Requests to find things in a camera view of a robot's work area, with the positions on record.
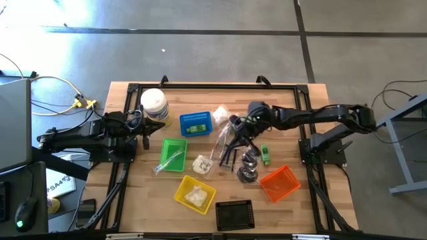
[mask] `wooden table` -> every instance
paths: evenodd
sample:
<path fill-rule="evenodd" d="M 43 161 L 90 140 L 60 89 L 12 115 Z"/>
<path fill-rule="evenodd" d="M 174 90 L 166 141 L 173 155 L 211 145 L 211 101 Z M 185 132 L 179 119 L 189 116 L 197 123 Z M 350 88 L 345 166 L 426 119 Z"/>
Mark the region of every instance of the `wooden table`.
<path fill-rule="evenodd" d="M 128 82 L 112 82 L 105 112 L 123 111 Z M 324 84 L 309 84 L 313 108 L 329 104 Z M 153 168 L 159 164 L 163 139 L 182 138 L 179 131 L 179 116 L 200 111 L 214 111 L 225 104 L 232 113 L 247 113 L 251 101 L 265 101 L 269 105 L 296 107 L 294 94 L 286 90 L 248 90 L 248 89 L 164 89 L 169 101 L 173 122 L 155 132 L 150 138 L 150 150 L 144 151 L 142 139 L 138 141 L 137 157 L 131 164 L 123 214 L 121 232 L 216 232 L 215 203 L 251 199 L 254 207 L 255 229 L 233 231 L 234 233 L 315 233 L 310 192 L 306 168 L 300 163 L 298 129 L 278 131 L 273 129 L 256 138 L 254 143 L 267 144 L 272 163 L 265 167 L 259 164 L 259 178 L 262 179 L 278 167 L 288 165 L 294 172 L 301 187 L 278 203 L 272 203 L 258 184 L 242 184 L 231 173 L 218 171 L 209 179 L 194 173 L 191 167 L 199 155 L 209 156 L 214 146 L 219 128 L 207 136 L 188 138 L 187 161 L 182 173 L 161 172 L 158 176 Z M 317 124 L 319 133 L 334 126 L 333 123 Z M 84 199 L 95 198 L 97 208 L 103 203 L 111 171 L 111 163 L 101 163 L 93 169 L 87 179 Z M 358 228 L 352 197 L 346 176 L 335 165 L 325 165 L 329 196 L 344 219 Z M 207 212 L 202 215 L 181 203 L 173 196 L 184 175 L 189 175 L 217 189 L 216 196 Z M 319 200 L 322 223 L 326 226 L 324 208 Z M 116 202 L 113 202 L 110 218 L 113 220 Z"/>

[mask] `yellow cable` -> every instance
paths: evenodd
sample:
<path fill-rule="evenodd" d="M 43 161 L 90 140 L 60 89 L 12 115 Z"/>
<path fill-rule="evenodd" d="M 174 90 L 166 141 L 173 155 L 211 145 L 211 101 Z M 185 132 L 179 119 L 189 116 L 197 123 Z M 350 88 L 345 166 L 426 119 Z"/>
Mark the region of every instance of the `yellow cable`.
<path fill-rule="evenodd" d="M 62 79 L 62 78 L 60 78 L 60 77 L 54 77 L 54 76 L 38 76 L 38 77 L 35 77 L 35 78 L 33 78 L 33 79 L 30 79 L 30 81 L 35 81 L 35 80 L 38 80 L 38 79 L 42 79 L 42 78 L 53 78 L 53 79 L 58 79 L 58 80 L 61 80 L 61 81 L 64 81 L 64 82 L 66 82 L 68 85 L 70 85 L 78 94 L 80 94 L 81 96 L 83 96 L 81 93 L 80 93 L 80 91 L 72 84 L 72 83 L 70 83 L 68 80 L 66 80 L 66 79 Z M 72 109 L 74 109 L 75 108 L 75 104 L 73 104 L 71 107 L 69 107 L 68 109 L 66 109 L 66 110 L 64 110 L 64 111 L 60 111 L 60 112 L 58 112 L 58 113 L 35 113 L 35 112 L 31 112 L 32 114 L 34 114 L 34 115 L 38 115 L 38 116 L 56 116 L 56 115 L 60 115 L 60 114 L 62 114 L 62 113 L 66 113 L 66 112 L 68 112 L 68 111 L 70 111 L 70 110 L 72 110 Z"/>

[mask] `gray floor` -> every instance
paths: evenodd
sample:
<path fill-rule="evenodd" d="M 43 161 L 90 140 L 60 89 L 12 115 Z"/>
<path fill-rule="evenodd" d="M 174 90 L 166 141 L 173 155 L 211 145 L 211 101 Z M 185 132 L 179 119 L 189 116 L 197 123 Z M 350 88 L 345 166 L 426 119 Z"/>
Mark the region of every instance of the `gray floor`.
<path fill-rule="evenodd" d="M 123 29 L 295 31 L 292 0 L 32 2 L 9 0 L 0 16 L 0 27 L 7 27 L 0 28 L 0 52 L 22 69 L 69 79 L 84 95 L 102 104 L 111 81 L 159 81 L 162 75 L 170 81 L 252 82 L 262 74 L 274 83 L 307 83 L 299 37 L 47 34 L 34 28 L 66 23 L 69 27 Z M 308 31 L 427 31 L 426 1 L 300 0 L 300 4 Z M 370 105 L 388 82 L 427 76 L 426 38 L 308 37 L 308 47 L 316 83 L 327 85 L 332 103 Z M 0 66 L 13 67 L 3 60 Z M 427 83 L 393 88 L 415 95 L 425 93 Z M 68 103 L 74 92 L 62 83 L 43 80 L 34 84 L 32 94 L 34 99 Z M 399 93 L 387 96 L 395 107 L 408 100 Z M 381 101 L 374 109 L 378 119 L 390 112 Z M 47 128 L 68 127 L 82 119 L 83 114 L 34 116 L 33 144 L 37 144 L 35 136 Z M 380 136 L 386 139 L 387 134 Z M 425 139 L 426 134 L 418 137 Z M 425 238 L 427 192 L 396 197 L 388 192 L 389 187 L 404 183 L 393 147 L 373 135 L 349 139 L 355 141 L 346 150 L 347 170 L 361 230 Z M 68 225 L 64 222 L 57 220 L 51 231 L 63 229 L 59 225 Z"/>

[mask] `plastic bag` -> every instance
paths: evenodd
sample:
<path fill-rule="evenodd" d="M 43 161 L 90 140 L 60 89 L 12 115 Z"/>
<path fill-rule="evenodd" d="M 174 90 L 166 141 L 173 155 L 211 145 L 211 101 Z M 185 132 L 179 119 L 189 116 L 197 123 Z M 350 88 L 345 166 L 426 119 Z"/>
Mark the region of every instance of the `plastic bag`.
<path fill-rule="evenodd" d="M 214 162 L 209 157 L 198 155 L 193 162 L 193 171 L 205 175 L 211 170 L 212 165 Z"/>
<path fill-rule="evenodd" d="M 211 155 L 209 156 L 211 160 L 221 159 L 224 151 L 227 148 L 227 143 L 229 141 L 228 139 L 232 129 L 232 123 L 228 122 L 227 125 L 221 130 L 215 147 L 213 147 Z"/>
<path fill-rule="evenodd" d="M 228 108 L 224 105 L 221 104 L 213 113 L 212 113 L 212 117 L 215 119 L 215 123 L 217 126 L 219 126 L 221 123 L 223 123 L 224 121 L 227 121 L 228 118 L 231 116 L 232 114 L 228 111 Z"/>
<path fill-rule="evenodd" d="M 184 152 L 184 149 L 182 147 L 180 147 L 175 153 L 173 153 L 164 164 L 159 164 L 157 167 L 155 167 L 154 169 L 154 174 L 157 176 L 157 174 L 159 174 L 160 171 L 162 171 L 163 169 L 165 169 L 165 167 L 167 167 L 173 160 L 176 159 L 176 157 L 178 157 L 179 155 L 181 155 Z"/>
<path fill-rule="evenodd" d="M 200 186 L 194 186 L 185 199 L 200 208 L 207 199 L 207 193 Z"/>
<path fill-rule="evenodd" d="M 248 148 L 242 155 L 242 160 L 236 167 L 236 176 L 242 183 L 257 183 L 257 166 L 261 156 L 255 149 Z"/>

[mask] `white jar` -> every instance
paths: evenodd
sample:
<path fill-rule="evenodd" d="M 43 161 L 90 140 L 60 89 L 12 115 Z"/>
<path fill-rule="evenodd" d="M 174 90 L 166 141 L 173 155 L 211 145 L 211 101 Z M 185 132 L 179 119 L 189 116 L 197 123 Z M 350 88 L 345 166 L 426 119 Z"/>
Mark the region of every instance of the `white jar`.
<path fill-rule="evenodd" d="M 160 89 L 144 91 L 141 95 L 141 104 L 150 119 L 165 123 L 166 126 L 172 122 L 172 118 L 169 116 L 169 104 Z"/>

